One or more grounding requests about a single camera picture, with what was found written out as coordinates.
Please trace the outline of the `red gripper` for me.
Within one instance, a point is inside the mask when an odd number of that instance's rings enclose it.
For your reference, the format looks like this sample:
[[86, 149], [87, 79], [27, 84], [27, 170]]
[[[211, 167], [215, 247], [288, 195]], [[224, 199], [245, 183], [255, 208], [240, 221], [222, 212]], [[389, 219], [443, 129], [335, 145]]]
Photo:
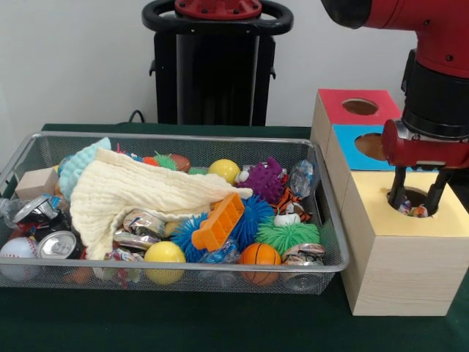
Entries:
[[[432, 139], [408, 130], [401, 120], [387, 120], [382, 132], [382, 151], [386, 161], [396, 166], [388, 195], [390, 206], [400, 206], [405, 198], [406, 167], [468, 168], [468, 142]], [[430, 186], [424, 207], [436, 213], [450, 169], [441, 169]]]

